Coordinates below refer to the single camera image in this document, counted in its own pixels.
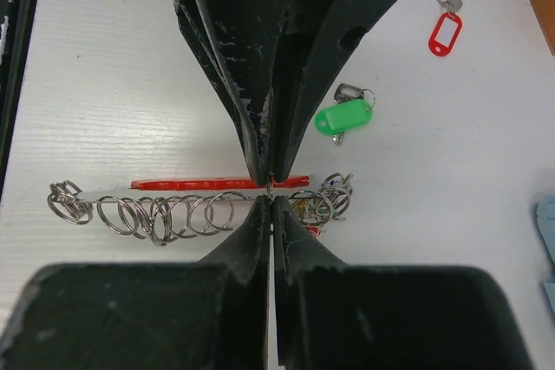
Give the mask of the key with green tag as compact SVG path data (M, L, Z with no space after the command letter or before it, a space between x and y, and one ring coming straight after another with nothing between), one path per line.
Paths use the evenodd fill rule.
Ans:
M375 104L372 90L341 83L334 93L334 105L316 113L315 127L340 146L348 131L363 127L372 120Z

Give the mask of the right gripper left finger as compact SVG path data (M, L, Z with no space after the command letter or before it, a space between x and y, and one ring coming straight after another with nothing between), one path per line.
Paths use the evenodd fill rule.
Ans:
M264 369L271 203L194 263L58 263L24 286L4 369Z

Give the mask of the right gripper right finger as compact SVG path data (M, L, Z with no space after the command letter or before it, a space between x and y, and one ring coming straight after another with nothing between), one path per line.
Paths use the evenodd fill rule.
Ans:
M349 265L275 198L277 357L288 369L530 369L504 292L467 266Z

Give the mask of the red handled metal keyring holder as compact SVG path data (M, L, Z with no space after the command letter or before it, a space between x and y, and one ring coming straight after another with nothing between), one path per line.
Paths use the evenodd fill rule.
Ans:
M312 185L308 176L293 176L271 189L244 178L143 180L128 188L85 192L65 180L50 185L47 205L68 223L98 219L115 234L164 247L233 232L245 222L256 198L288 201L293 192L316 190L320 184Z

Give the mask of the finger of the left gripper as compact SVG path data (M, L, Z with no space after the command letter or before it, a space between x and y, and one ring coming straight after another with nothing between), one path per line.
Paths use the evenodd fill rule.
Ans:
M362 38L398 0L289 0L275 61L271 173L289 176L311 118Z
M173 0L186 40L237 131L256 185L269 176L271 0Z

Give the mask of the bunch of tagged keys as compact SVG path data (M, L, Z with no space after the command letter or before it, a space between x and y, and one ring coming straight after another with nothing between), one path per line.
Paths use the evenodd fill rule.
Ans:
M289 197L291 209L299 223L313 237L320 237L329 223L345 220L350 208L353 174L339 172L329 175L316 190L296 191Z

